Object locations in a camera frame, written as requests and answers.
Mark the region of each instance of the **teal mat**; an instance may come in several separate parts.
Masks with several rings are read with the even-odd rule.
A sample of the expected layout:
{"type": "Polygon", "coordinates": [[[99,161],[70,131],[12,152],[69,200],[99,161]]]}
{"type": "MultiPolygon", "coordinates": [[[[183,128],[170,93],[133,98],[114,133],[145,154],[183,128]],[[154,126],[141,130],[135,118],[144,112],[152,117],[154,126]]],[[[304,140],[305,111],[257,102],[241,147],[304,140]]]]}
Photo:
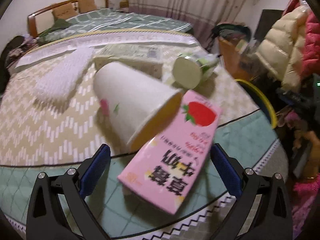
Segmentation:
{"type": "MultiPolygon", "coordinates": [[[[276,139],[276,134],[263,112],[257,111],[218,128],[214,142],[220,143],[229,156],[236,158],[243,167],[253,167],[276,139]]],[[[86,198],[90,210],[111,237],[139,234],[172,224],[212,203],[226,190],[208,158],[177,214],[166,214],[136,195],[123,191],[122,185],[117,181],[117,176],[133,156],[113,158],[109,171],[100,178],[93,194],[86,198]]],[[[45,171],[49,176],[61,175],[70,167],[78,166],[0,167],[1,209],[5,214],[25,224],[29,198],[38,173],[45,171]]],[[[71,228],[80,233],[66,200],[63,197],[60,199],[71,228]]]]}

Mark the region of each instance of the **white towel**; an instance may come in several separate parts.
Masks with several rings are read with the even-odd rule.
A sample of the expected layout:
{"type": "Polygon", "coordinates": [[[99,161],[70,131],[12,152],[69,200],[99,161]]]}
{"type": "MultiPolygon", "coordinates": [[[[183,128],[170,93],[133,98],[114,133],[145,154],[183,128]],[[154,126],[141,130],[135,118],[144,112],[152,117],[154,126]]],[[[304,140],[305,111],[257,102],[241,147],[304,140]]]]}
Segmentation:
{"type": "Polygon", "coordinates": [[[33,94],[40,101],[62,103],[68,100],[76,88],[76,82],[88,67],[92,48],[79,48],[58,63],[49,73],[40,78],[33,94]]]}

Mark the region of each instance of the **pillow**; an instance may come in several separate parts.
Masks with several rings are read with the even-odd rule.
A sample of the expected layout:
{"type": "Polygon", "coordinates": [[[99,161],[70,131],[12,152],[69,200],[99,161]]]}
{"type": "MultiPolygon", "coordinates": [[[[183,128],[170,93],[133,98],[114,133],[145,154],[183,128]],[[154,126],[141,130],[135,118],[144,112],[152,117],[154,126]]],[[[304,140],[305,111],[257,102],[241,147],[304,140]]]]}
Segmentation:
{"type": "Polygon", "coordinates": [[[55,19],[64,20],[78,15],[78,13],[73,9],[71,2],[52,9],[52,14],[55,19]]]}
{"type": "Polygon", "coordinates": [[[94,0],[78,0],[79,12],[86,13],[98,10],[94,0]]]}

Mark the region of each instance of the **pink milk carton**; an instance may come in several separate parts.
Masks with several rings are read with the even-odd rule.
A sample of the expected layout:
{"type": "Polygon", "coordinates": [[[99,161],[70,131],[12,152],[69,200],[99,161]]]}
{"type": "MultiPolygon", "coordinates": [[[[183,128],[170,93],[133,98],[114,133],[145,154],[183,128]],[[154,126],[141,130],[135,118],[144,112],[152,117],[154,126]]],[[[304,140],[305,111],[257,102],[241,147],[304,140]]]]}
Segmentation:
{"type": "Polygon", "coordinates": [[[175,119],[141,148],[118,179],[140,197],[175,214],[203,166],[220,112],[189,90],[175,119]]]}

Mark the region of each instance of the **white paper cup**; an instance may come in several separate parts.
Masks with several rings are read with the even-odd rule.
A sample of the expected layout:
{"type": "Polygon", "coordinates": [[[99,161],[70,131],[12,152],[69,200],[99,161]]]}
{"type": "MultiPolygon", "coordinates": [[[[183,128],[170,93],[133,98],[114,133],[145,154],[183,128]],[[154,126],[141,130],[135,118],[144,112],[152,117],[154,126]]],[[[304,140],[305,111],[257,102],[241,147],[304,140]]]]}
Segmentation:
{"type": "Polygon", "coordinates": [[[94,76],[93,90],[130,151],[139,150],[170,123],[183,95],[121,62],[103,66],[94,76]]]}

